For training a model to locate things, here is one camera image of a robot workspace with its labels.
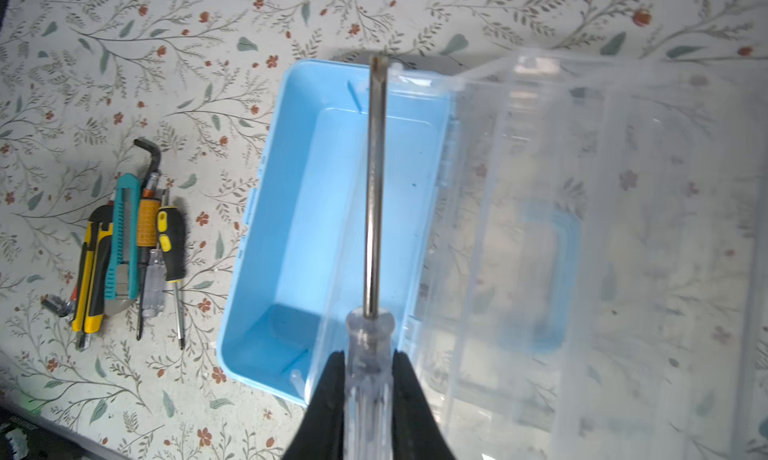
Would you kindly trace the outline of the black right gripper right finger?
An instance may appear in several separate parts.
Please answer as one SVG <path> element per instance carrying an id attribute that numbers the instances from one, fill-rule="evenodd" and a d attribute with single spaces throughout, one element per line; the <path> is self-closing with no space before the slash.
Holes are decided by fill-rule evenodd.
<path id="1" fill-rule="evenodd" d="M 392 458 L 454 460 L 406 353 L 394 352 L 392 373 Z"/>

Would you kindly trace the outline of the blue clear plastic tool box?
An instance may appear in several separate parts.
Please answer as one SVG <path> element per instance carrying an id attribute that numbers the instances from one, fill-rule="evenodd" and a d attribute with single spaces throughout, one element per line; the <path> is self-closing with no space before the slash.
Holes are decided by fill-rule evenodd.
<path id="1" fill-rule="evenodd" d="M 307 407 L 363 302 L 369 70 L 285 74 L 219 334 Z M 390 69 L 379 305 L 458 459 L 767 455 L 767 70 Z"/>

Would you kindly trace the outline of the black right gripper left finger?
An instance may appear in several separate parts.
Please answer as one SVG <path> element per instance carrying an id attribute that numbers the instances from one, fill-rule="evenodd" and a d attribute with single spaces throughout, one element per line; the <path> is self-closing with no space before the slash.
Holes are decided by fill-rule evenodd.
<path id="1" fill-rule="evenodd" d="M 344 458 L 345 354 L 333 352 L 283 460 Z"/>

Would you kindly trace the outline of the clear handled screwdriver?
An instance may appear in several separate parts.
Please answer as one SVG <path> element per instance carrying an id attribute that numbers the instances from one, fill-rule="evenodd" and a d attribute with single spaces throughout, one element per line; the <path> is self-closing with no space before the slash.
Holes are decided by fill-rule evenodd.
<path id="1" fill-rule="evenodd" d="M 380 308 L 388 73 L 388 58 L 370 60 L 363 302 L 346 320 L 346 459 L 389 459 L 392 455 L 391 338 L 395 320 Z"/>

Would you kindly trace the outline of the orange handled screwdriver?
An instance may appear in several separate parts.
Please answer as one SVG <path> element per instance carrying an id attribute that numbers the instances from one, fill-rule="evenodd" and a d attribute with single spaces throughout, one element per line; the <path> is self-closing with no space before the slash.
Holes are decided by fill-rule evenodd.
<path id="1" fill-rule="evenodd" d="M 143 187 L 138 210 L 137 247 L 139 254 L 138 274 L 139 291 L 137 297 L 137 330 L 136 340 L 140 341 L 144 331 L 143 308 L 146 273 L 157 240 L 157 212 L 161 201 L 156 198 L 156 190 L 160 179 L 159 172 L 152 172 Z"/>

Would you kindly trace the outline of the yellow black handled screwdriver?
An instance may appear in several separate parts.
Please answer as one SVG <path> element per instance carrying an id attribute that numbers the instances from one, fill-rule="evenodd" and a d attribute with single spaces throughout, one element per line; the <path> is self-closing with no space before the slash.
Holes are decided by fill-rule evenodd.
<path id="1" fill-rule="evenodd" d="M 165 279 L 173 291 L 173 305 L 176 317 L 177 343 L 181 351 L 185 348 L 184 314 L 181 295 L 181 281 L 186 276 L 185 244 L 186 226 L 181 211 L 170 202 L 170 190 L 163 191 L 161 207 L 157 213 L 157 232 L 163 262 Z"/>

